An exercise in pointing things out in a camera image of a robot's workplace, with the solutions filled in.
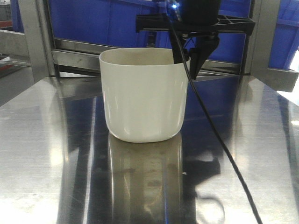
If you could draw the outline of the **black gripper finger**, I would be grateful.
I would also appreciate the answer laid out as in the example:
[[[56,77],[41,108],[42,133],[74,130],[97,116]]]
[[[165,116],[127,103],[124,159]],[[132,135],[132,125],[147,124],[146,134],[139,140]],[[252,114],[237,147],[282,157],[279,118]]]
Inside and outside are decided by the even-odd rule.
[[[189,50],[191,79],[196,79],[204,62],[217,49],[219,42],[217,35],[196,38],[195,47]]]
[[[189,59],[188,51],[184,48],[186,39],[183,37],[181,32],[169,31],[169,38],[172,48],[173,61],[174,63],[182,63],[183,58],[181,51],[183,52],[184,58],[186,61]]]

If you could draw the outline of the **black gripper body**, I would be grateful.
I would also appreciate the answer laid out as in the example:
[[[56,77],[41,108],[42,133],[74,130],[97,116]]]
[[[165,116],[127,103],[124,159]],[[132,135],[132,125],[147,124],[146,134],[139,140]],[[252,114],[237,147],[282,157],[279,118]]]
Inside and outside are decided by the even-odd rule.
[[[252,35],[250,18],[219,14],[220,0],[166,0],[164,13],[136,16],[136,32],[180,32],[186,35],[241,33]]]

